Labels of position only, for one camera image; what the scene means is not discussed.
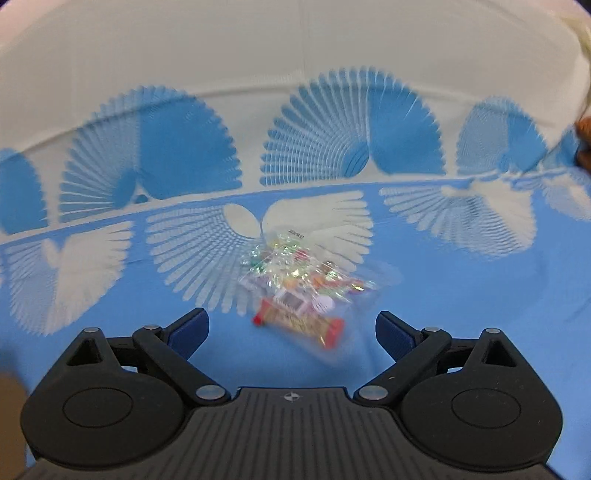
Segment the blue fabric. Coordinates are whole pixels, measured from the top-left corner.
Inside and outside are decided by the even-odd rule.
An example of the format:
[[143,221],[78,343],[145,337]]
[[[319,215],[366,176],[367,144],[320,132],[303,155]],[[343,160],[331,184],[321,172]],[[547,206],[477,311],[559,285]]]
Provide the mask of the blue fabric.
[[[229,391],[352,392],[392,364],[375,337],[381,310],[460,338],[498,327],[563,409],[551,465],[588,480],[591,179],[573,166],[576,139],[568,130],[549,151],[512,100],[484,99],[459,135],[455,176],[439,128],[400,81],[352,69],[278,106],[254,165],[217,112],[163,87],[98,109],[64,153],[59,192],[26,154],[2,150],[0,368],[31,390],[86,326],[126,336],[203,306],[209,337],[190,361]],[[380,181],[357,182],[369,164]],[[253,168],[259,191],[240,189]],[[400,173],[430,177],[390,178]],[[58,204],[49,228],[47,198]],[[254,326],[237,286],[243,256],[293,225],[345,267],[379,261],[401,273],[363,311],[338,362]]]

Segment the shiny candy wrapper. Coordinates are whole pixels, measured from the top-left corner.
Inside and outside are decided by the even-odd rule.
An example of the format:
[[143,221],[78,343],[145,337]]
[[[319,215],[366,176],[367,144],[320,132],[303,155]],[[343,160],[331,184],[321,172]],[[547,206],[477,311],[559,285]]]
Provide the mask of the shiny candy wrapper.
[[376,290],[331,261],[320,261],[301,239],[277,236],[245,258],[240,283],[259,301],[256,325],[274,325],[333,349],[345,330],[344,317],[360,294]]

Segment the clear plastic bag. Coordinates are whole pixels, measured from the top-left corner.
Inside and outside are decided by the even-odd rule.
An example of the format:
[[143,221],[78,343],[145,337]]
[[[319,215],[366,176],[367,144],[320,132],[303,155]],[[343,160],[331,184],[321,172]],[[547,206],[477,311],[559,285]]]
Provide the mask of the clear plastic bag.
[[240,284],[258,310],[252,321],[289,335],[305,350],[330,362],[351,348],[359,308],[379,290],[377,275],[349,273],[320,261],[301,236],[277,235],[245,259],[250,265]]

